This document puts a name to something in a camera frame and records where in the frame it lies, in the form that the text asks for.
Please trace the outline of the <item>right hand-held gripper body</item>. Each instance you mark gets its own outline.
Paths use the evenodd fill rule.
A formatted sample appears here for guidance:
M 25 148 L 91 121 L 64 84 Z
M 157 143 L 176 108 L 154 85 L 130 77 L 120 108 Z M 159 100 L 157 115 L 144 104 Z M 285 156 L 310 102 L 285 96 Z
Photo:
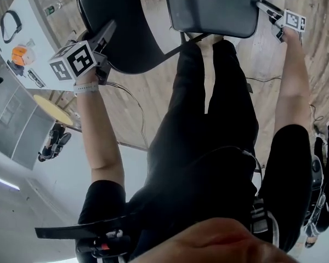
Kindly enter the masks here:
M 285 9 L 281 14 L 271 17 L 272 33 L 279 42 L 284 42 L 284 28 L 288 27 L 298 32 L 299 40 L 302 42 L 302 33 L 305 32 L 306 17 Z

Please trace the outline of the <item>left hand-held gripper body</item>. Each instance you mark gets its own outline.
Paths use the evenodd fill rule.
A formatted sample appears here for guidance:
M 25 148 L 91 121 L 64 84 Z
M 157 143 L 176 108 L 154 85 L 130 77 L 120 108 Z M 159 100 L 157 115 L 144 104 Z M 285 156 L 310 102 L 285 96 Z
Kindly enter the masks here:
M 72 86 L 92 68 L 96 68 L 100 85 L 106 84 L 110 74 L 107 56 L 100 52 L 98 46 L 91 47 L 88 41 L 62 47 L 49 59 L 48 64 L 57 86 Z

